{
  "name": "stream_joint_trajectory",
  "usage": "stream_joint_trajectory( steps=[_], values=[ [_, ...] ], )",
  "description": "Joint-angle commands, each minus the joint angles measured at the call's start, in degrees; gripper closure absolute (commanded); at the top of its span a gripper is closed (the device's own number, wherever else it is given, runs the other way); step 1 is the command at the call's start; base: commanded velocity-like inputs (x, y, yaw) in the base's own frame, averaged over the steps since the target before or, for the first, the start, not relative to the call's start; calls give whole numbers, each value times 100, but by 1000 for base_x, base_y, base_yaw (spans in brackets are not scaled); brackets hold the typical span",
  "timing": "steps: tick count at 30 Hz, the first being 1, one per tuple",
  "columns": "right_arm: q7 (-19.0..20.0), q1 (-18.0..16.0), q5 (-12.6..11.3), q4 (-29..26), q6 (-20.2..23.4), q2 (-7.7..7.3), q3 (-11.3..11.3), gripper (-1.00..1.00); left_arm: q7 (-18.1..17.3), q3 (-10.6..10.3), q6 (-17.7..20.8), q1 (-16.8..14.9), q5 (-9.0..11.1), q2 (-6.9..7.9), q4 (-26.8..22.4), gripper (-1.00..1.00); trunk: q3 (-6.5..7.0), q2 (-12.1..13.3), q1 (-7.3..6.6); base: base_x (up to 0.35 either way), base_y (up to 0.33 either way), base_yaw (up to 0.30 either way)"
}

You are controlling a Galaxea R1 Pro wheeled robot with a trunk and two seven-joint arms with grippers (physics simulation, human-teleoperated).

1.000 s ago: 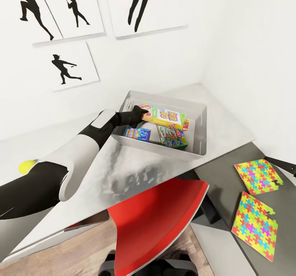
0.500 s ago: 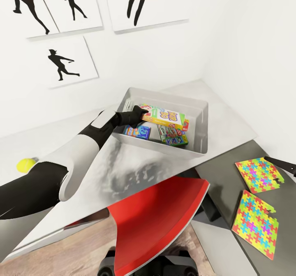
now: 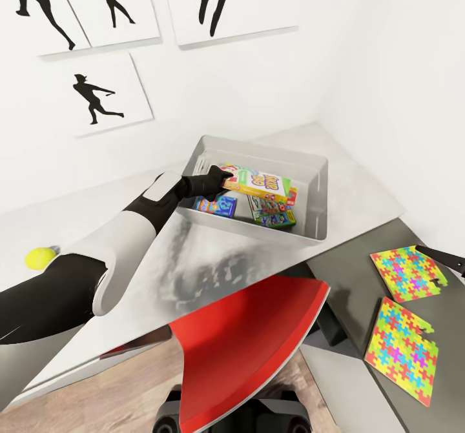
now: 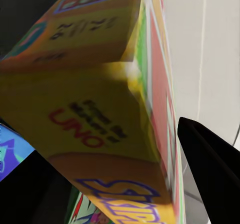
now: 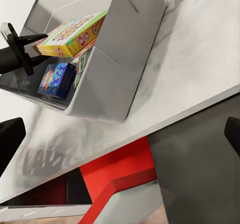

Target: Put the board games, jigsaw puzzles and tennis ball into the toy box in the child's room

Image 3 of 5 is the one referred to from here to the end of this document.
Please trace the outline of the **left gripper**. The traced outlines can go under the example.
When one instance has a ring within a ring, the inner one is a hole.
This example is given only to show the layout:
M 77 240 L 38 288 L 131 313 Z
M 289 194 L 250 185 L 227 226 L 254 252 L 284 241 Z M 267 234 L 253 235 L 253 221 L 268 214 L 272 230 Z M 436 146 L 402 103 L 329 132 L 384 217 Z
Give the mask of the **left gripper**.
M 198 175 L 203 183 L 203 191 L 201 196 L 208 201 L 214 201 L 217 194 L 225 191 L 225 188 L 220 187 L 223 179 L 234 176 L 231 172 L 224 172 L 217 165 L 211 165 L 208 174 Z

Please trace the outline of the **tennis ball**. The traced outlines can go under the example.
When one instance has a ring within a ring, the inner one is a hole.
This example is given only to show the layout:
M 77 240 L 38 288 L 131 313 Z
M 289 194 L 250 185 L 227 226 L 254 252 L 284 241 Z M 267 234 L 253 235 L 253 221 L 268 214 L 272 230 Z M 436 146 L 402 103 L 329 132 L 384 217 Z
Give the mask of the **tennis ball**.
M 50 248 L 36 248 L 25 257 L 25 265 L 32 270 L 44 270 L 55 257 L 56 253 Z

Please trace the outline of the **board game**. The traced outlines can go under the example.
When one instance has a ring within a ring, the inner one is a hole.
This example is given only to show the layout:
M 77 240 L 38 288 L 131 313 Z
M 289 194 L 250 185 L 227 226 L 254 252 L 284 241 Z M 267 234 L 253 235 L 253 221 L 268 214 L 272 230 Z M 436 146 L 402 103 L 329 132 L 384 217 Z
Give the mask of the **board game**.
M 215 200 L 210 202 L 205 197 L 199 196 L 195 210 L 232 219 L 235 205 L 234 197 L 216 196 Z
M 297 188 L 291 187 L 292 179 L 275 176 L 225 163 L 220 167 L 234 176 L 223 179 L 222 188 L 242 192 L 288 206 L 295 206 Z
M 296 225 L 296 220 L 288 205 L 247 195 L 255 225 L 279 230 Z

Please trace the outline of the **jigsaw puzzle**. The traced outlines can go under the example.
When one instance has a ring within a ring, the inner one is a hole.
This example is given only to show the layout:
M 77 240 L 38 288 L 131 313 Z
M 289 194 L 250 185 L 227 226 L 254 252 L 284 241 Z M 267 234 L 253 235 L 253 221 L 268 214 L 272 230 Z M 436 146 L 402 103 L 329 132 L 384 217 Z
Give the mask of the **jigsaw puzzle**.
M 429 408 L 438 348 L 419 334 L 431 325 L 383 297 L 365 360 Z
M 415 246 L 370 254 L 397 303 L 440 294 L 432 279 L 444 287 L 448 282 L 429 256 Z

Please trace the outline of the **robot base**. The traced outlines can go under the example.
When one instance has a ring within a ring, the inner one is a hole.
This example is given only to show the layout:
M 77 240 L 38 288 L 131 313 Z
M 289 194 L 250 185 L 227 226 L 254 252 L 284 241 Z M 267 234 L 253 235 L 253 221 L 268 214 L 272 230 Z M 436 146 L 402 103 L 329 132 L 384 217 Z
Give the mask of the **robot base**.
M 158 409 L 152 433 L 181 433 L 181 392 L 169 393 Z M 200 433 L 313 433 L 313 429 L 294 390 L 283 390 L 282 399 L 249 399 Z

